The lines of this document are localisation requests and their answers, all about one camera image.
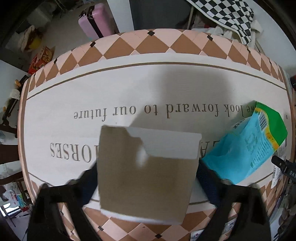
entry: barcode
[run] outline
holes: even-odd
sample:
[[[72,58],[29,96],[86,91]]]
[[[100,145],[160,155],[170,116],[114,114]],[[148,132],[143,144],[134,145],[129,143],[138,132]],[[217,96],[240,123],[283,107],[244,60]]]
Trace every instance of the barcode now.
[[[259,124],[260,124],[261,131],[263,131],[265,127],[267,127],[267,119],[263,111],[261,111],[259,114]]]
[[[274,176],[276,175],[276,167],[274,167],[274,172],[272,174],[272,179],[274,179]]]

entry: plastic bag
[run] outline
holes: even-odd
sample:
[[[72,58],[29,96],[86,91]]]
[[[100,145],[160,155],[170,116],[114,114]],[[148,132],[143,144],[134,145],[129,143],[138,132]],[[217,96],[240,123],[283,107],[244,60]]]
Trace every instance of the plastic bag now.
[[[18,207],[20,204],[17,200],[17,196],[12,190],[7,190],[3,195],[9,200],[10,206],[9,207]]]
[[[234,125],[202,160],[220,178],[237,184],[272,156],[286,137],[280,114],[257,102],[253,115]]]

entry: brown diamond tile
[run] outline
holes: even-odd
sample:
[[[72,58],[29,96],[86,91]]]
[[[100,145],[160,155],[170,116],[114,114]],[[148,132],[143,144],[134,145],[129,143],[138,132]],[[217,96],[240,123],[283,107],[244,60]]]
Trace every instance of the brown diamond tile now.
[[[261,69],[263,70],[264,73],[270,75],[270,71],[269,71],[266,63],[264,62],[263,58],[261,58]]]
[[[241,203],[239,202],[233,206],[233,209],[235,210],[236,213],[239,213],[240,206],[241,206]]]
[[[106,234],[104,231],[99,230],[97,234],[100,236],[100,238],[103,241],[115,241],[113,238],[111,238],[108,234]]]
[[[184,34],[181,34],[181,36],[173,43],[171,49],[177,53],[200,54],[201,52],[201,49]]]
[[[67,60],[64,62],[63,66],[60,69],[60,74],[67,73],[68,71],[74,69],[75,65],[77,65],[77,61],[74,58],[73,54],[70,54]]]
[[[104,54],[106,59],[128,56],[134,51],[134,48],[131,47],[126,41],[122,38],[118,38],[114,44],[107,50]]]
[[[35,83],[35,76],[34,76],[30,82],[29,92],[35,88],[35,85],[36,85],[36,83]]]
[[[74,230],[74,226],[70,223],[70,221],[68,219],[66,219],[63,215],[62,215],[62,220],[64,222],[64,225],[70,229],[70,231]]]
[[[202,49],[208,56],[226,59],[227,54],[214,41],[208,41]]]
[[[79,64],[79,66],[92,64],[92,63],[97,62],[101,57],[102,57],[102,54],[100,53],[100,51],[98,51],[97,48],[95,48],[95,47],[89,48],[89,50],[85,53],[85,55],[78,62],[78,64]]]
[[[33,182],[33,181],[31,181],[31,182],[32,182],[32,186],[33,186],[33,189],[34,189],[36,195],[38,195],[38,193],[39,193],[39,188],[38,188],[37,184],[36,184],[35,182]]]
[[[161,234],[170,227],[170,225],[156,225],[156,224],[145,224],[145,225],[156,234]]]
[[[186,230],[191,231],[193,228],[199,225],[206,217],[207,215],[204,212],[188,213],[186,214],[181,226]]]
[[[168,46],[164,44],[155,36],[148,36],[142,43],[136,48],[140,53],[165,53],[168,50]]]
[[[117,224],[119,227],[121,227],[124,231],[129,233],[132,231],[135,227],[137,227],[140,223],[135,223],[135,222],[129,222],[129,221],[124,221],[120,220],[117,218],[110,218],[115,224]]]
[[[270,207],[273,205],[274,201],[276,200],[276,195],[274,194],[272,196],[272,199],[270,200],[270,202],[267,204],[267,210],[269,211]]]
[[[260,68],[259,64],[257,63],[257,61],[254,59],[252,54],[249,54],[249,56],[248,56],[248,63],[250,64],[250,66],[252,68],[260,71],[261,68]]]
[[[96,210],[96,209],[92,209],[92,208],[87,207],[87,208],[85,208],[84,212],[98,226],[103,226],[109,220],[108,217],[106,217],[99,210]]]
[[[261,195],[263,195],[264,192],[265,192],[265,186],[263,186],[263,187],[260,188]]]
[[[267,185],[267,187],[266,187],[266,197],[269,196],[270,191],[271,191],[271,181],[268,183],[268,185]]]
[[[120,241],[137,241],[137,240],[129,235],[126,235],[122,239],[120,239]]]
[[[241,63],[244,65],[247,64],[247,60],[241,55],[241,53],[233,45],[229,50],[228,57],[231,58],[231,60],[234,62]]]
[[[58,68],[57,68],[57,65],[54,64],[54,65],[52,66],[52,68],[50,69],[48,75],[46,76],[46,81],[49,81],[49,80],[51,80],[52,78],[56,77],[57,74],[58,74],[58,72],[59,72],[59,70],[58,70]]]
[[[190,233],[186,234],[183,238],[179,239],[178,241],[189,241],[190,240]]]
[[[45,80],[45,73],[44,73],[44,70],[42,70],[38,80],[36,81],[36,87],[43,84],[44,80]]]

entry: white wall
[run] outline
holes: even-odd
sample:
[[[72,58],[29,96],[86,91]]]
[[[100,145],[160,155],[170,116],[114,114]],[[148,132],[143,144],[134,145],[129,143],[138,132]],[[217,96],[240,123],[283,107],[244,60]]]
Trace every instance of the white wall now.
[[[134,31],[129,0],[107,0],[120,33]]]

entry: checkered fabric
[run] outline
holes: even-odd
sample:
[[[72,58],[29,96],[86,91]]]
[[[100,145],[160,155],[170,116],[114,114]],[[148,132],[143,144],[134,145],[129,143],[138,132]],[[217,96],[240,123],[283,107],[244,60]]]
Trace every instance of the checkered fabric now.
[[[194,5],[207,18],[230,29],[241,38],[243,44],[251,42],[251,22],[254,12],[242,0],[198,0]]]

